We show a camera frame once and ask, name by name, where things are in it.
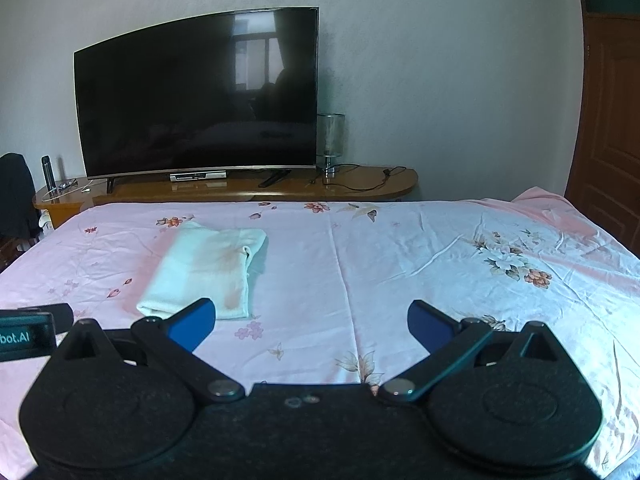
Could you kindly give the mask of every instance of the television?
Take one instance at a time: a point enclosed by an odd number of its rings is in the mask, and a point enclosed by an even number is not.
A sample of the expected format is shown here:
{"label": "television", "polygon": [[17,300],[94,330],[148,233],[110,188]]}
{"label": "television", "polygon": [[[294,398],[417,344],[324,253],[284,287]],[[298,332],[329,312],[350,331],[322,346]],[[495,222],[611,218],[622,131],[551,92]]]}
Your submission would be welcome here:
{"label": "television", "polygon": [[318,8],[207,14],[74,54],[90,178],[312,168]]}

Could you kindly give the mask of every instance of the wall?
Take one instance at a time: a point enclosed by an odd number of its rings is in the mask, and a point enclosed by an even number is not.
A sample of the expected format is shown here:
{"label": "wall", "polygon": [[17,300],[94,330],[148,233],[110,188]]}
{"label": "wall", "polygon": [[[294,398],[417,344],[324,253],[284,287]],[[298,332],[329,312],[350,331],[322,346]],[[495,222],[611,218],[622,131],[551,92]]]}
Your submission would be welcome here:
{"label": "wall", "polygon": [[74,51],[186,16],[295,5],[321,9],[319,108],[348,115],[344,160],[412,166],[425,199],[564,191],[575,0],[0,0],[0,153],[24,154],[36,187],[45,154],[84,174]]}

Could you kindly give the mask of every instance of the white towel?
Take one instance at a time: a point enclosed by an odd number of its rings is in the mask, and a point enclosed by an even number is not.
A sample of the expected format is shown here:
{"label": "white towel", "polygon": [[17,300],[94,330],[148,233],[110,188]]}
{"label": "white towel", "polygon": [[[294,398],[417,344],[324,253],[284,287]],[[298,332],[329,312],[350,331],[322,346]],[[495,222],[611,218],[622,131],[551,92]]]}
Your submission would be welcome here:
{"label": "white towel", "polygon": [[249,316],[247,270],[266,234],[261,229],[213,231],[185,222],[136,305],[163,319],[210,298],[216,319]]}

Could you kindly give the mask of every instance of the wooden door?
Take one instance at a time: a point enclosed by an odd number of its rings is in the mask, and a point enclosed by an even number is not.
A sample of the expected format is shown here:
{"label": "wooden door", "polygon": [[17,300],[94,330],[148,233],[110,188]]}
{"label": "wooden door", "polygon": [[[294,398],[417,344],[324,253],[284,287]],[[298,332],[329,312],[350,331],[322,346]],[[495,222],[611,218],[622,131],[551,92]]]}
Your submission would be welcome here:
{"label": "wooden door", "polygon": [[566,197],[640,256],[640,16],[584,14],[580,129]]}

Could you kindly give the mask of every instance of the pink fabric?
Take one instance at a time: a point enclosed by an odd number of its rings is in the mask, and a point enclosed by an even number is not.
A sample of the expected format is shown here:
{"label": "pink fabric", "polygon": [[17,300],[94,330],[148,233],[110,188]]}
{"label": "pink fabric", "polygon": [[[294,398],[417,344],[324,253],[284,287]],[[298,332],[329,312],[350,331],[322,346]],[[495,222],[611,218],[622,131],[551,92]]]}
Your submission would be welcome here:
{"label": "pink fabric", "polygon": [[[80,213],[0,274],[0,308],[64,301],[124,328],[184,222],[260,228],[252,317],[220,321],[196,354],[247,389],[260,381],[365,382],[375,390],[427,353],[412,300],[518,330],[551,326],[602,402],[588,465],[605,475],[640,435],[640,261],[562,197],[513,202],[111,204]],[[0,474],[32,466],[20,402],[45,358],[0,364]]]}

